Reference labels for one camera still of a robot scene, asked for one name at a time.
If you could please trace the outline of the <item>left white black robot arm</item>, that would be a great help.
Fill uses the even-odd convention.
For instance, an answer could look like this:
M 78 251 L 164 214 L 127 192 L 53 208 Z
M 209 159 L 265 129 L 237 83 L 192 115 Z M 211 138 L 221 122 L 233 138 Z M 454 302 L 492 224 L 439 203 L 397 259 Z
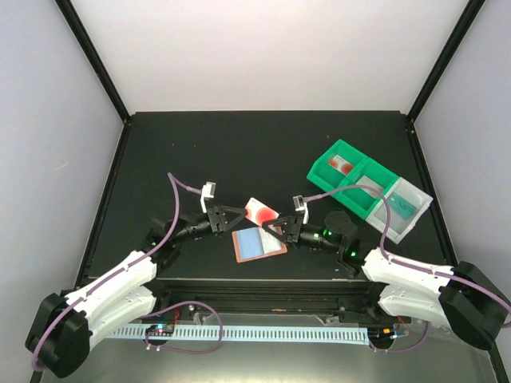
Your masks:
M 132 251 L 78 290 L 45 297 L 25 341 L 32 369 L 67 377 L 110 332 L 139 317 L 165 317 L 172 300 L 152 282 L 177 259 L 177 244 L 228 232 L 246 214 L 242 207 L 214 205 L 199 215 L 176 215 L 163 238 L 145 251 Z

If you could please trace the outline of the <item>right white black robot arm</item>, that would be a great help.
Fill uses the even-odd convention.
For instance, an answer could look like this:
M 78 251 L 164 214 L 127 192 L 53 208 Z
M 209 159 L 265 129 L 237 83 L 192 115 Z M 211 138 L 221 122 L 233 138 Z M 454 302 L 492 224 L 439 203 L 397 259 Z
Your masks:
M 350 276 L 363 275 L 382 286 L 363 301 L 373 322 L 385 317 L 421 319 L 452 330 L 477 349 L 490 350 L 510 315 L 510 300 L 472 263 L 455 267 L 384 255 L 358 239 L 358 228 L 345 211 L 327 214 L 322 226 L 289 215 L 263 223 L 275 239 L 295 247 L 335 254 Z

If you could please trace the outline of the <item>white floral credit card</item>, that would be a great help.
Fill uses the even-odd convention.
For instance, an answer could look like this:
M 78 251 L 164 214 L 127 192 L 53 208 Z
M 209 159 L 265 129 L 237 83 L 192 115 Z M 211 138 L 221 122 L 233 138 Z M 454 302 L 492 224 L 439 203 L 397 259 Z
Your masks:
M 362 186 L 362 190 L 374 199 L 378 198 L 381 192 L 384 190 L 383 186 L 374 182 L 367 176 L 361 176 L 356 184 Z

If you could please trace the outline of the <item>brown leather card holder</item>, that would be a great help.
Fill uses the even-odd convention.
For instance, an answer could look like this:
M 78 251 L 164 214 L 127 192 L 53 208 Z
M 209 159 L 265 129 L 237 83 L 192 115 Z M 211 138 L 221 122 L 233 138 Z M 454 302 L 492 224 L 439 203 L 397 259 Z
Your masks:
M 252 227 L 232 233 L 238 263 L 251 262 L 287 253 L 287 246 L 261 227 Z

